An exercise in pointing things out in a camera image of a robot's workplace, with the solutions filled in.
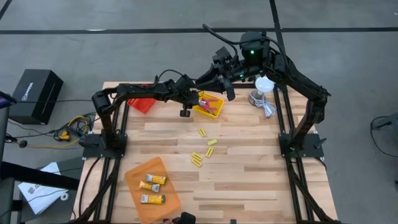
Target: wooden table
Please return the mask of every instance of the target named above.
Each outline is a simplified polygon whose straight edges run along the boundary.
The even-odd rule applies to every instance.
[[[106,82],[104,88],[116,86]],[[286,164],[280,155],[279,123],[277,115],[266,119],[264,110],[248,102],[252,89],[235,89],[236,99],[228,102],[226,95],[212,93],[225,99],[218,118],[213,119],[192,110],[190,118],[181,118],[181,104],[156,102],[146,114],[130,110],[126,133],[126,156],[121,160],[118,187],[114,201],[112,223],[139,223],[131,194],[124,181],[124,173],[154,157],[162,158],[169,179],[178,192],[182,210],[197,217],[197,223],[295,223],[292,197],[289,190]],[[289,88],[290,103],[299,123],[305,112],[307,99]],[[280,93],[285,125],[288,120]],[[274,103],[274,94],[267,94]],[[204,128],[207,138],[199,135]],[[95,124],[95,132],[101,123]],[[207,141],[217,139],[211,158],[203,159],[198,168],[190,162],[192,152],[204,155]],[[74,211],[78,213],[81,186],[95,159],[87,159]],[[91,175],[83,195],[83,210],[98,191],[103,168],[101,159]],[[324,166],[315,159],[303,159],[310,193],[330,217],[337,219]],[[105,195],[101,218],[105,217],[108,195]],[[302,216],[304,202],[300,194]]]

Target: small yellow piece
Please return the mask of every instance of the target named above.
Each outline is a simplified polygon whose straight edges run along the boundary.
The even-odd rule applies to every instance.
[[[209,149],[207,150],[207,153],[206,153],[206,157],[210,158],[210,156],[212,155],[213,151],[214,151],[214,148],[213,147],[209,147]]]
[[[199,134],[200,136],[202,136],[203,138],[206,137],[206,132],[203,128],[199,128]]]
[[[202,161],[203,160],[203,157],[201,155],[195,153],[195,152],[192,153],[192,157],[194,159],[196,159],[197,161]]]
[[[213,140],[211,140],[211,141],[208,141],[208,142],[207,142],[207,145],[211,146],[211,145],[214,145],[214,144],[216,144],[216,143],[217,143],[217,140],[213,139]]]
[[[201,162],[200,161],[198,161],[196,158],[192,158],[192,160],[191,160],[197,167],[201,167]]]

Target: gray floor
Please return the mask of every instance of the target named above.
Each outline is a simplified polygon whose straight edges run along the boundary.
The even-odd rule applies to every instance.
[[[277,7],[282,28],[398,26],[398,3],[393,0],[278,0]],[[0,29],[200,27],[203,22],[274,25],[268,1],[259,0],[13,0]],[[240,34],[224,36],[238,40]],[[297,68],[332,94],[326,119],[317,129],[328,138],[324,149],[339,219],[396,223],[398,159],[377,151],[369,122],[398,110],[398,33],[296,33],[284,34],[284,40]],[[89,99],[104,81],[153,80],[166,68],[197,77],[222,45],[208,34],[0,35],[0,90],[12,93],[26,68],[48,68],[65,82],[61,99]],[[59,103],[50,124],[34,128],[53,129],[90,111],[90,103]],[[12,125],[8,130],[14,136],[32,134]],[[387,128],[375,137],[381,148],[398,155],[393,134]],[[51,138],[30,139],[38,142],[54,144]],[[80,155],[81,150],[7,145],[4,160],[37,167]],[[51,222],[66,221],[67,216]]]

